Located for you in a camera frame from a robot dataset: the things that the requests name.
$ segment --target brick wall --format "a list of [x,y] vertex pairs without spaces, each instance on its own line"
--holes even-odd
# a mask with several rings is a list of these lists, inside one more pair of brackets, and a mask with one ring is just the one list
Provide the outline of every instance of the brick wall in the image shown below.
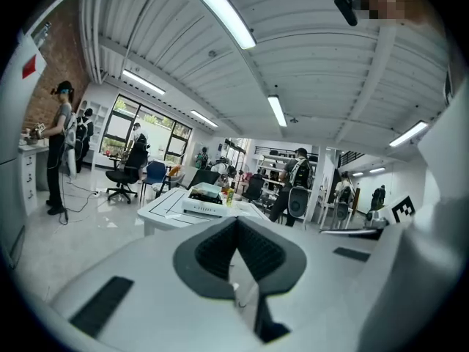
[[68,80],[75,89],[74,111],[88,86],[89,76],[79,32],[78,5],[79,0],[64,0],[38,26],[40,30],[45,22],[52,23],[49,35],[40,49],[47,66],[29,102],[23,129],[31,128],[37,122],[51,123],[59,108],[59,102],[55,95],[51,95],[51,90],[60,82]]

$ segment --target ceiling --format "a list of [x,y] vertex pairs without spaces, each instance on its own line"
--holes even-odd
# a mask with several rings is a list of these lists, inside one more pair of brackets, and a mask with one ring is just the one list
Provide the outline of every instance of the ceiling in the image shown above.
[[[94,61],[106,81],[139,87],[184,117],[199,111],[219,125],[217,136],[374,155],[393,155],[390,140],[444,110],[447,47],[433,29],[363,19],[351,27],[333,0],[230,1],[254,48],[241,50],[200,0],[82,0],[93,79]],[[167,93],[135,84],[124,68]],[[279,95],[286,128],[269,94]]]

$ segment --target white column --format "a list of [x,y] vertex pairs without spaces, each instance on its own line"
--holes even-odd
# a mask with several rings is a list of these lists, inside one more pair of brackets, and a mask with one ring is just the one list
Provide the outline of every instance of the white column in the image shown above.
[[317,197],[320,195],[320,186],[324,176],[324,163],[325,163],[326,146],[320,146],[319,157],[317,159],[316,175],[314,177],[313,187],[311,189],[311,196],[309,197],[308,208],[306,209],[306,216],[303,225],[313,219],[314,209],[316,208]]

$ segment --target blue chair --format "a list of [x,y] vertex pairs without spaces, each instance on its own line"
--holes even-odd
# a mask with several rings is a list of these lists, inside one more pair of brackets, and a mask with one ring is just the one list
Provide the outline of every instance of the blue chair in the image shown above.
[[166,176],[166,167],[164,163],[160,161],[153,161],[147,167],[147,178],[142,180],[141,190],[140,190],[140,200],[142,197],[145,197],[145,192],[147,191],[147,185],[161,184],[164,186],[163,181]]

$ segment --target fluorescent light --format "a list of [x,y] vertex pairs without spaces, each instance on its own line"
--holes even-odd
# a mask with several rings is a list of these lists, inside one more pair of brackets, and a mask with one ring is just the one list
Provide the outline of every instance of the fluorescent light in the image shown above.
[[256,41],[244,24],[241,17],[237,14],[229,0],[202,0],[220,19],[225,27],[232,33],[237,44],[245,50],[254,47]]
[[269,95],[267,100],[269,100],[270,107],[272,107],[273,113],[276,115],[278,124],[280,126],[287,126],[287,121],[285,120],[284,112],[281,110],[278,95]]
[[395,140],[393,140],[389,144],[389,146],[396,147],[396,146],[400,145],[401,143],[406,142],[408,139],[411,139],[412,137],[414,137],[417,133],[421,132],[427,126],[428,126],[428,124],[426,122],[419,121],[416,125],[414,125],[407,132],[401,134],[399,137],[397,137]]
[[136,74],[133,74],[131,72],[129,72],[128,70],[124,69],[124,71],[122,72],[122,74],[124,76],[127,76],[128,78],[131,78],[139,83],[141,83],[142,85],[148,87],[149,89],[153,90],[153,91],[156,91],[158,94],[164,94],[166,91],[164,91],[163,89],[160,89],[158,86],[155,86],[154,84],[151,84],[149,83],[148,81],[145,81],[142,77],[138,77]]
[[214,126],[215,128],[218,127],[218,125],[216,125],[214,122],[208,120],[203,114],[200,114],[199,112],[197,112],[196,110],[192,110],[191,111],[192,114],[195,114],[199,119],[202,119],[204,120],[205,122],[208,122],[211,126]]
[[384,171],[385,168],[384,167],[381,167],[381,168],[375,168],[375,169],[372,169],[369,173],[375,173],[375,172],[381,172],[381,171]]

